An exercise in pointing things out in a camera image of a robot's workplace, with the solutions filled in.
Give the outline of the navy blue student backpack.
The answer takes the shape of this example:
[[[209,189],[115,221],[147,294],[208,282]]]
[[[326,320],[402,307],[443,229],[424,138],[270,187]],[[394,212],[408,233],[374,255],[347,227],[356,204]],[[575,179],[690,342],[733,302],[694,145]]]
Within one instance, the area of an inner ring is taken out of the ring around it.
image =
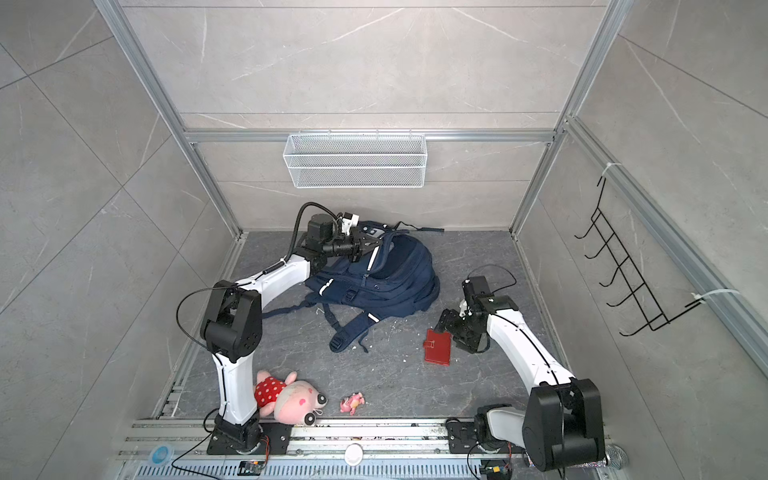
[[[384,319],[428,310],[440,293],[428,248],[410,232],[389,224],[366,220],[359,227],[380,244],[357,262],[346,257],[336,260],[305,282],[311,292],[301,303],[262,317],[320,304],[335,330],[329,348],[340,353],[353,341],[363,341],[368,330]]]

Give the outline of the blue tape roll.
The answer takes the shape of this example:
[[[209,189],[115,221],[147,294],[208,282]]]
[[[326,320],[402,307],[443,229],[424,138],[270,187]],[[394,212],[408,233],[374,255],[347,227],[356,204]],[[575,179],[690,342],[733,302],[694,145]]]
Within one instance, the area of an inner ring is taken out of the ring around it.
[[[171,445],[157,445],[149,453],[148,464],[155,468],[165,467],[173,461],[174,453],[174,448]]]

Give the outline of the white round cap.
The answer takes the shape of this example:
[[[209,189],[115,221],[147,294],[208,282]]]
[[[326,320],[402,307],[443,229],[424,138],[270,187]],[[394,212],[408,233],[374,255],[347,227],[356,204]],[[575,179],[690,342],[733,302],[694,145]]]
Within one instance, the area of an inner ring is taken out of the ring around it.
[[[364,449],[358,443],[352,443],[344,451],[344,461],[350,467],[356,467],[364,460]]]

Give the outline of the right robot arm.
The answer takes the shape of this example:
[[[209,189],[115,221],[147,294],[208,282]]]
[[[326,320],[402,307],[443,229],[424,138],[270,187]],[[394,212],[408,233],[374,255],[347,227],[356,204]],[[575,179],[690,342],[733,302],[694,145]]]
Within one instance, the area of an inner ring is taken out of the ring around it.
[[[477,445],[520,447],[542,472],[605,460],[602,402],[594,382],[564,367],[535,336],[515,302],[492,289],[484,276],[468,275],[462,290],[464,300],[457,309],[443,311],[438,330],[470,354],[498,345],[528,392],[523,411],[502,404],[478,409]]]

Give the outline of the red card box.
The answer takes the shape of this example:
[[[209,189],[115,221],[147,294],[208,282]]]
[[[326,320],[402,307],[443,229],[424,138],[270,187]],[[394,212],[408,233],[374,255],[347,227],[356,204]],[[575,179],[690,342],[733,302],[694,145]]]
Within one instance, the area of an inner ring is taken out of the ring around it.
[[[452,335],[449,332],[428,329],[423,342],[424,360],[427,363],[449,366],[451,364]]]

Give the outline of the glitter purple tube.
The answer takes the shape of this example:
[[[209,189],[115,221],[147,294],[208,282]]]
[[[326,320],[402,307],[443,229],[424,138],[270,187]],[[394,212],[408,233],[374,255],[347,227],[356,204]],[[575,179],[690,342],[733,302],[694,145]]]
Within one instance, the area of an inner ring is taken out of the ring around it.
[[[606,465],[615,470],[622,470],[629,465],[627,452],[616,444],[608,444],[605,447]]]

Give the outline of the pink pig plush toy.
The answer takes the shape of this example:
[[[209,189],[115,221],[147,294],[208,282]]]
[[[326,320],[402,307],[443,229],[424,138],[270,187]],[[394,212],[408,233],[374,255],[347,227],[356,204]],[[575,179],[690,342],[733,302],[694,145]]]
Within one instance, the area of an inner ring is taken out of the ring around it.
[[[291,372],[284,380],[266,370],[256,374],[254,398],[261,417],[286,425],[313,425],[327,405],[327,397]]]

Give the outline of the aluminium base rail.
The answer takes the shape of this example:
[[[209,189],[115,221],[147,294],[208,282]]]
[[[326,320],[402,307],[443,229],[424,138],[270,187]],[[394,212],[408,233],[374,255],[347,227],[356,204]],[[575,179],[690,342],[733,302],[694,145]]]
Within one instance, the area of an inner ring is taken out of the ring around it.
[[[262,444],[227,451],[200,420],[134,422],[115,448],[108,479],[557,479],[526,452],[479,445],[469,418],[321,419],[262,425]]]

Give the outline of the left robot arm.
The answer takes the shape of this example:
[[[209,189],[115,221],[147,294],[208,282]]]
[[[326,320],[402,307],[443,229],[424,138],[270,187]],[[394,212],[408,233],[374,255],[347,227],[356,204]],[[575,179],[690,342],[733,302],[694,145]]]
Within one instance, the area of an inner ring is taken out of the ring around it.
[[[235,282],[221,280],[210,294],[194,343],[206,349],[217,368],[220,403],[213,435],[238,451],[261,441],[259,407],[253,393],[253,354],[262,338],[263,308],[295,285],[319,273],[330,258],[352,262],[376,251],[382,240],[366,233],[355,214],[335,214],[307,202],[297,213],[287,253],[273,265]]]

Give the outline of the small pink toy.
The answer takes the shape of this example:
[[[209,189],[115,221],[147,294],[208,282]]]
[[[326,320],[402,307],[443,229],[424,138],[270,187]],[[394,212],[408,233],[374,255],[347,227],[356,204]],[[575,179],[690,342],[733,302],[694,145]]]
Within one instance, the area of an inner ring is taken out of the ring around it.
[[[365,404],[365,398],[361,392],[355,392],[347,397],[344,397],[339,405],[340,412],[354,415],[356,410]]]

